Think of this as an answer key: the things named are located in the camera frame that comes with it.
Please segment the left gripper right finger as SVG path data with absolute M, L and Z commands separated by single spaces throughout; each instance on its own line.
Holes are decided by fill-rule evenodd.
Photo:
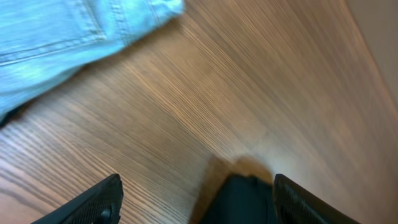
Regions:
M 277 174 L 273 199 L 282 224 L 358 224 L 283 174 Z

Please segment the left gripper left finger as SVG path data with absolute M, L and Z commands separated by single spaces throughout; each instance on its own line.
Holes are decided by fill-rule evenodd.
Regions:
M 112 174 L 32 224 L 118 224 L 123 183 Z

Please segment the black polo shirt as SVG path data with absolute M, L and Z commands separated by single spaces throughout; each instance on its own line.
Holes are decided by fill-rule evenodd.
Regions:
M 277 224 L 273 186 L 255 176 L 230 175 L 201 217 L 204 224 Z

